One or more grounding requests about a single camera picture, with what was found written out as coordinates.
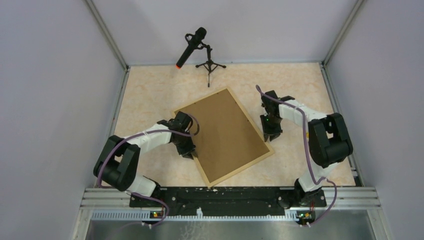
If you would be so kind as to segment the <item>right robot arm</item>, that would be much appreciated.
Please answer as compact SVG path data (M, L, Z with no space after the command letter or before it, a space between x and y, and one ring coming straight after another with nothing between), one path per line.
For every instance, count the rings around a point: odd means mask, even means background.
M353 153L353 144L340 113L326 114L309 108L292 96L278 97L276 92L260 92L260 116L265 141L273 141L283 132L286 119L302 128L307 170L294 183L292 201L307 206L322 188L333 169Z

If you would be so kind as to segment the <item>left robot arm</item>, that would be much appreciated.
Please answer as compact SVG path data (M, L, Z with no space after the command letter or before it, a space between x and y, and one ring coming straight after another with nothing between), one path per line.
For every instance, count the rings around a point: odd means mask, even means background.
M112 188L141 196L149 207L160 202L160 185L137 173L140 156L167 144L173 144L183 158L196 156L193 137L199 134L199 121L191 114L177 112L174 118L160 120L150 128L130 136L110 136L93 169L99 188Z

